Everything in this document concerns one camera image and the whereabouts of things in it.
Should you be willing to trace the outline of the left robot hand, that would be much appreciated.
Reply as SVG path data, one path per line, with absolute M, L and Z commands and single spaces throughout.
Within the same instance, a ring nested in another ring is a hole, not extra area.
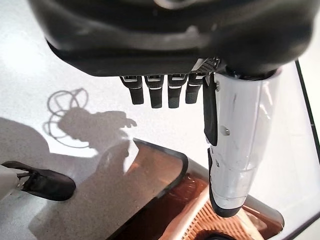
M 280 67 L 307 49 L 317 0 L 31 0 L 53 53 L 95 77 L 120 77 L 133 104 L 193 104 L 203 90 L 214 212 L 234 216 L 263 159 Z

